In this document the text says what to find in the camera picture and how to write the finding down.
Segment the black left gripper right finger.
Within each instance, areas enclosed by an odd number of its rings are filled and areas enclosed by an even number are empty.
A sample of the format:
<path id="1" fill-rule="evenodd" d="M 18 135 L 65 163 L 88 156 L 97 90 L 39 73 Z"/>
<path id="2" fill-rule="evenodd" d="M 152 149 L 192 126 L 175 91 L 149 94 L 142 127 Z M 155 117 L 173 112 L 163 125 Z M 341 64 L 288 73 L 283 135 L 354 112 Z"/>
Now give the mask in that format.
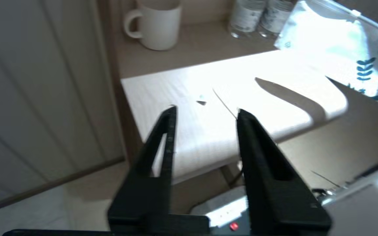
<path id="1" fill-rule="evenodd" d="M 237 135 L 251 234 L 327 234 L 332 219 L 268 135 L 241 109 Z"/>

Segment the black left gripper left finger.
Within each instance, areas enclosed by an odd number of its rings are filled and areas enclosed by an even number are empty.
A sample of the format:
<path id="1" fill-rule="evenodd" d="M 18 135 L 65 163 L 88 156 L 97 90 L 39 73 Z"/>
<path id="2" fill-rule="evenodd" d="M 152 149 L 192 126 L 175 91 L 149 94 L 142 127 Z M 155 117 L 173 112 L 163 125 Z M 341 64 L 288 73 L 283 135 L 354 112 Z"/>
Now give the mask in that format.
<path id="1" fill-rule="evenodd" d="M 171 106 L 159 115 L 108 209 L 110 226 L 169 215 L 177 114 L 177 106 Z"/>

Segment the white floral zip pouch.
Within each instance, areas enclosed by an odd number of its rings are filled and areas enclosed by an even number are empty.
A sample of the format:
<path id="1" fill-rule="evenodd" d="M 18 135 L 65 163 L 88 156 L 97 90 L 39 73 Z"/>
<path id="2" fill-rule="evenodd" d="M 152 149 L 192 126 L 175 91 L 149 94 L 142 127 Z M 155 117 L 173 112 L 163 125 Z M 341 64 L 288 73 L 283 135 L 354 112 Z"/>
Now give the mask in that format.
<path id="1" fill-rule="evenodd" d="M 299 0 L 274 46 L 378 101 L 378 23 L 331 0 Z"/>

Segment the beige wooden shelf cabinet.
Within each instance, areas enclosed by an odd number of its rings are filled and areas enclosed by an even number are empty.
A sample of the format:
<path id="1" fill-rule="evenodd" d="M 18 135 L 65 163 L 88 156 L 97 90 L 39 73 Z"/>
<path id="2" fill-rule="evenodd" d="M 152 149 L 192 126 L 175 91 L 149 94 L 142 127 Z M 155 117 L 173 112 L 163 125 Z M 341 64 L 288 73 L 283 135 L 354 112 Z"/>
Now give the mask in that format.
<path id="1" fill-rule="evenodd" d="M 122 7 L 95 0 L 107 43 L 125 153 L 133 162 L 159 114 L 178 106 L 173 183 L 238 160 L 236 121 L 213 86 L 237 93 L 300 173 L 346 181 L 378 162 L 378 103 L 327 79 L 265 39 L 231 37 L 223 22 L 187 25 L 158 52 L 124 36 Z"/>

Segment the white ribbed mug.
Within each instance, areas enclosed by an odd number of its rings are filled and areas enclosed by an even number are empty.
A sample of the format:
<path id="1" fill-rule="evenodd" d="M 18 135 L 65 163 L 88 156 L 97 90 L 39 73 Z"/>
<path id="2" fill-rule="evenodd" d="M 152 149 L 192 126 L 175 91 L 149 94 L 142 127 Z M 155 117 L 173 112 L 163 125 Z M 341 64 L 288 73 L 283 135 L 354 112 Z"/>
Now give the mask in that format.
<path id="1" fill-rule="evenodd" d="M 166 51 L 179 38 L 181 0 L 136 0 L 137 8 L 129 11 L 123 20 L 127 36 L 138 39 L 147 49 Z"/>

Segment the small clear water bottle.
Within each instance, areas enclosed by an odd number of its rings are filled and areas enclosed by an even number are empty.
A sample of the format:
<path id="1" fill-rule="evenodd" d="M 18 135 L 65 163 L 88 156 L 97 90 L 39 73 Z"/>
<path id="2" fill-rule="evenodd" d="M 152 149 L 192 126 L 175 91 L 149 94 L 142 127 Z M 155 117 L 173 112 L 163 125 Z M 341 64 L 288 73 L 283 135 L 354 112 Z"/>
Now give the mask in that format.
<path id="1" fill-rule="evenodd" d="M 228 31 L 234 38 L 251 38 L 257 31 L 259 21 L 268 0 L 235 0 Z"/>
<path id="2" fill-rule="evenodd" d="M 265 38 L 279 35 L 298 0 L 267 0 L 259 22 L 259 34 Z"/>

